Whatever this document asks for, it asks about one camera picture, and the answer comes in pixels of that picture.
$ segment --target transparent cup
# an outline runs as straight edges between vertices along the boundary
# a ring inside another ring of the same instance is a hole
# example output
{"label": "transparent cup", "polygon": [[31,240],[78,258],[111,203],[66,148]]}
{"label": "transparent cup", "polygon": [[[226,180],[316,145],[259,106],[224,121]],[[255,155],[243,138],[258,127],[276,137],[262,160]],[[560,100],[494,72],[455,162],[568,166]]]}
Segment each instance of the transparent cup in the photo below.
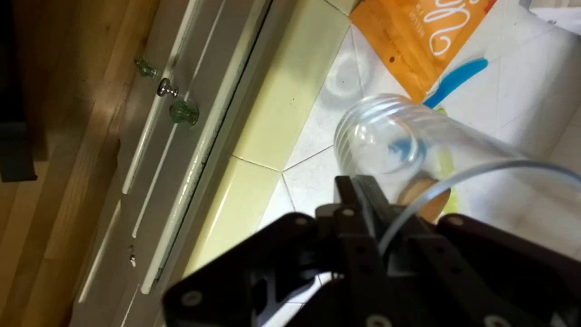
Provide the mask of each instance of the transparent cup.
{"label": "transparent cup", "polygon": [[356,103],[335,132],[344,175],[370,175],[407,219],[456,212],[574,257],[581,249],[581,177],[394,94]]}

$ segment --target orange bag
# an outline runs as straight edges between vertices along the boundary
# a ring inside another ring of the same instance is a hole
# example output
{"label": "orange bag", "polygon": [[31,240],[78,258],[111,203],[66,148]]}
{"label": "orange bag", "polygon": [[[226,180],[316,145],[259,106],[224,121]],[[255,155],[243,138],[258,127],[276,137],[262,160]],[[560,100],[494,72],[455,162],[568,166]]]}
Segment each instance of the orange bag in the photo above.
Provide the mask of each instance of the orange bag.
{"label": "orange bag", "polygon": [[349,18],[421,102],[496,0],[364,0]]}

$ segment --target blue object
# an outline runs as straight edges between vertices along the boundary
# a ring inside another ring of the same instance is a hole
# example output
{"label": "blue object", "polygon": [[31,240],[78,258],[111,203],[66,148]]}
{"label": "blue object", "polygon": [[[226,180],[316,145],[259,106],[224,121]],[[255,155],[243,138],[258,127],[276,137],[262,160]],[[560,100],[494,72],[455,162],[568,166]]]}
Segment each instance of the blue object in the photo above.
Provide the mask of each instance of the blue object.
{"label": "blue object", "polygon": [[450,93],[452,93],[458,86],[462,85],[465,81],[469,80],[472,76],[478,74],[481,70],[488,66],[488,60],[484,58],[476,59],[474,61],[467,62],[462,66],[452,70],[437,88],[436,92],[432,94],[426,101],[424,105],[430,109],[435,108],[442,100],[444,100]]}

